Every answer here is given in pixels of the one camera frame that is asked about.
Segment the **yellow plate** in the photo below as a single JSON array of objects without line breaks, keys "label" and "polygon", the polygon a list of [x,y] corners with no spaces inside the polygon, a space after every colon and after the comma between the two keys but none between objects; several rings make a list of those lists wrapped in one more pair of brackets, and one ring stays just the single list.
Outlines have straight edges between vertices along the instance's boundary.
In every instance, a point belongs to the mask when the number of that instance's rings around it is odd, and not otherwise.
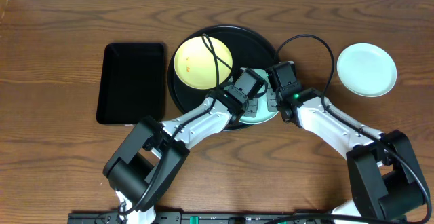
[{"label": "yellow plate", "polygon": [[[232,67],[232,56],[228,47],[220,40],[213,37],[210,37],[210,39],[217,56]],[[217,61],[217,63],[220,84],[231,74],[231,70],[220,61]],[[216,87],[214,57],[205,47],[202,37],[189,39],[178,48],[175,54],[174,66],[176,75],[186,85],[196,89]]]}]

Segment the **black container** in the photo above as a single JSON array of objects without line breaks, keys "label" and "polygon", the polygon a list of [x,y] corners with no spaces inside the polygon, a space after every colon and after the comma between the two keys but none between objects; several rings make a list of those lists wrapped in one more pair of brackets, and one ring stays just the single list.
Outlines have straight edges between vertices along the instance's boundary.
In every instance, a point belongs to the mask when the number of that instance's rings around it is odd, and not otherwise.
[{"label": "black container", "polygon": [[[232,71],[237,71],[241,67],[266,69],[279,62],[279,59],[276,62],[273,60],[275,49],[263,36],[240,26],[210,26],[193,33],[183,43],[191,38],[200,37],[204,33],[220,40],[228,47],[233,60]],[[169,63],[167,84],[175,105],[181,112],[187,113],[198,107],[210,90],[191,88],[179,79],[174,68],[176,51]],[[251,125],[239,122],[228,125],[224,130],[238,130],[248,126]]]}]

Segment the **robotic arm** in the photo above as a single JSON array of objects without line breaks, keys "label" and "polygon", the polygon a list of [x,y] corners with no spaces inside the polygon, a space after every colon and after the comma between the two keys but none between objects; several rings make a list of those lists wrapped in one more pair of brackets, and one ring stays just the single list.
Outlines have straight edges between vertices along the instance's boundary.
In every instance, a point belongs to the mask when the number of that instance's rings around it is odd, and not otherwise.
[{"label": "robotic arm", "polygon": [[[408,169],[373,140],[384,141],[400,154],[423,187],[428,189],[405,134],[397,130],[384,134],[349,117],[328,98],[322,103],[321,92],[313,88],[303,90],[296,79],[294,65],[289,62],[267,69],[267,75],[282,119],[318,135],[347,160],[353,200],[335,208],[332,214],[392,220],[425,203],[416,179]],[[260,76],[246,69],[234,85],[226,90],[212,90],[202,105],[177,119],[157,123],[148,117],[139,122],[104,167],[110,186],[121,202],[126,203],[124,208],[136,206],[135,211],[123,220],[131,224],[152,223],[155,218],[153,206],[174,180],[189,149],[237,121],[244,114],[248,100],[255,97],[263,85]],[[368,136],[354,128],[363,129]],[[159,163],[152,166],[138,153],[140,148],[152,151],[160,158]],[[393,165],[393,170],[384,176],[378,169],[383,164]],[[158,165],[160,171],[153,177]]]}]

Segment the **round black tray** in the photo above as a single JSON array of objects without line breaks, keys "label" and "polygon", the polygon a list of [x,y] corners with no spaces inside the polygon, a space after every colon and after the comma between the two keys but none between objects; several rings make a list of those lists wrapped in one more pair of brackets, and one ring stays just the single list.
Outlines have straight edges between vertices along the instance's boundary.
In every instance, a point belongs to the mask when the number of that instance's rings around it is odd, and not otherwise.
[{"label": "round black tray", "polygon": [[[263,36],[240,26],[210,26],[193,33],[183,43],[204,33],[220,40],[228,47],[233,60],[232,71],[237,71],[241,67],[266,69],[275,64],[273,60],[275,49],[273,46]],[[175,105],[181,112],[186,113],[198,107],[210,90],[191,88],[179,79],[174,68],[174,57],[178,48],[176,48],[174,55],[170,59],[167,71],[167,85]],[[224,130],[238,130],[248,126],[251,125],[239,122],[228,125]]]}]

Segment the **wood grain surface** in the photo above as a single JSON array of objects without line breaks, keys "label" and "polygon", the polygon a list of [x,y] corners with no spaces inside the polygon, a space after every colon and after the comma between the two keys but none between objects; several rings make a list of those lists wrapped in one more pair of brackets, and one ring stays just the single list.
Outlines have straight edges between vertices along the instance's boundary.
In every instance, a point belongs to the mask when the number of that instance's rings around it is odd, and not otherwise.
[{"label": "wood grain surface", "polygon": [[[398,69],[388,94],[357,96],[336,74],[328,97],[371,127],[405,132],[434,186],[434,0],[11,0],[0,26],[0,223],[66,223],[72,211],[116,207],[102,168],[132,128],[95,120],[104,47],[164,42],[169,59],[215,24],[251,28],[275,47],[318,35],[335,57],[354,43],[385,49]],[[330,60],[320,43],[299,39],[281,59],[322,90]],[[166,92],[165,118],[179,115]],[[342,157],[277,116],[194,147],[159,207],[276,213],[331,210],[349,198]]]}]

